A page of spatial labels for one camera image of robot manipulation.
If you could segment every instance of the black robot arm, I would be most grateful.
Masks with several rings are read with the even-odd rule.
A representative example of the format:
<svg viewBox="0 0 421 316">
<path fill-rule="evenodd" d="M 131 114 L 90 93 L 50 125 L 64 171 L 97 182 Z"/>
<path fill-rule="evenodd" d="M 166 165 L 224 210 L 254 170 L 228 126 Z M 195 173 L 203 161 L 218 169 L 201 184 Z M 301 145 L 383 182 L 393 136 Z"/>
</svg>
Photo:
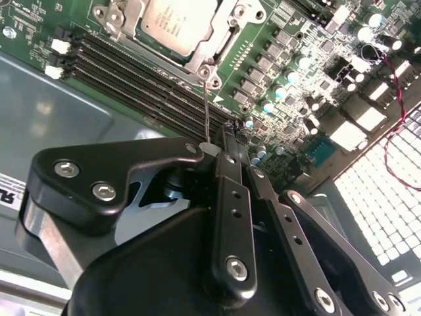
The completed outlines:
<svg viewBox="0 0 421 316">
<path fill-rule="evenodd" d="M 16 236 L 73 289 L 63 315 L 409 315 L 305 198 L 274 191 L 244 143 L 227 124 L 214 145 L 159 138 L 38 153 Z M 180 198 L 188 209 L 116 245 L 133 200 Z"/>
</svg>

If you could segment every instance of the white grid panel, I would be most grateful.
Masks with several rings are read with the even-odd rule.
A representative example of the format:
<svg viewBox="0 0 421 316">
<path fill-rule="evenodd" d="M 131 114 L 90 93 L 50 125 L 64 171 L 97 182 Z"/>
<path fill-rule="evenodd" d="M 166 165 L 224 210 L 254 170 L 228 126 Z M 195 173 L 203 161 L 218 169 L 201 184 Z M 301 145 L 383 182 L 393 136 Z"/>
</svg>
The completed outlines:
<svg viewBox="0 0 421 316">
<path fill-rule="evenodd" d="M 381 265 L 413 251 L 421 260 L 421 192 L 406 188 L 384 165 L 382 139 L 335 184 Z M 421 107 L 389 144 L 389 166 L 421 186 Z"/>
</svg>

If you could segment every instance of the bolt hole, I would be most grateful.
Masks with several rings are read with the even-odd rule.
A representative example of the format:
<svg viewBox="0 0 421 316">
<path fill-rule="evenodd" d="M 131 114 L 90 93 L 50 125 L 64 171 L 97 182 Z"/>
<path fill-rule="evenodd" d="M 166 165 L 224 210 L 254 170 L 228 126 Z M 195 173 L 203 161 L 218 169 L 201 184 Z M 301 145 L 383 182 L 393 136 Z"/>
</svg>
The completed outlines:
<svg viewBox="0 0 421 316">
<path fill-rule="evenodd" d="M 296 244 L 300 245 L 300 246 L 303 244 L 303 242 L 301 241 L 301 239 L 300 239 L 300 238 L 298 238 L 298 237 L 296 237 L 296 236 L 294 236 L 294 242 L 295 242 Z"/>
<path fill-rule="evenodd" d="M 103 18 L 104 17 L 104 11 L 102 11 L 101 9 L 96 9 L 95 10 L 95 16 L 98 18 Z"/>
<path fill-rule="evenodd" d="M 239 195 L 236 191 L 232 192 L 232 196 L 234 196 L 236 199 L 241 199 L 241 195 Z"/>
<path fill-rule="evenodd" d="M 259 12 L 256 14 L 256 19 L 257 19 L 257 20 L 261 20 L 261 19 L 263 19 L 263 17 L 264 17 L 264 12 L 263 12 L 263 11 L 259 11 Z"/>
<path fill-rule="evenodd" d="M 231 213 L 232 213 L 232 215 L 234 215 L 234 217 L 236 217 L 236 218 L 238 218 L 238 219 L 240 219 L 243 215 L 241 214 L 241 212 L 239 212 L 238 210 L 236 210 L 236 209 L 232 209 L 231 210 Z"/>
</svg>

